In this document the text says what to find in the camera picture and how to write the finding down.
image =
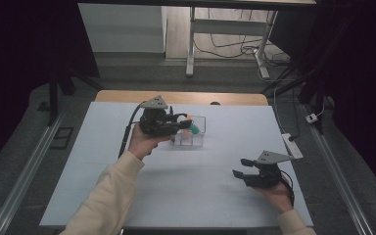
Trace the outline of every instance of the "human arm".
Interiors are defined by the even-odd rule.
[[[95,188],[69,220],[62,234],[118,234],[133,202],[136,175],[144,165],[142,160],[158,143],[169,138],[149,137],[136,124],[128,150],[100,174]]]
[[[292,203],[289,199],[289,191],[285,185],[278,183],[272,188],[255,189],[261,192],[267,201],[279,212],[280,215],[277,217],[277,221],[283,235],[316,234],[312,228],[306,227],[299,213],[293,209]]]

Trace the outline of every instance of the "power adapter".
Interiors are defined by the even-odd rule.
[[[315,114],[311,114],[309,116],[306,116],[306,120],[309,123],[314,123],[317,121],[317,116]]]

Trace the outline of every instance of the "clear plastic box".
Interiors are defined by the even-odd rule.
[[[192,124],[197,126],[199,133],[193,134],[191,129],[181,129],[169,143],[174,146],[203,146],[206,133],[206,117],[189,116]]]

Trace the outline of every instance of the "sleeve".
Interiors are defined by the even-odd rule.
[[[306,227],[299,213],[295,210],[287,211],[277,218],[283,235],[315,235],[312,228]]]
[[[61,234],[118,234],[133,202],[136,175],[143,165],[128,151],[115,164],[108,165]]]

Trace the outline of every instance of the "wall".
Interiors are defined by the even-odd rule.
[[[165,51],[166,7],[78,6],[93,52]]]

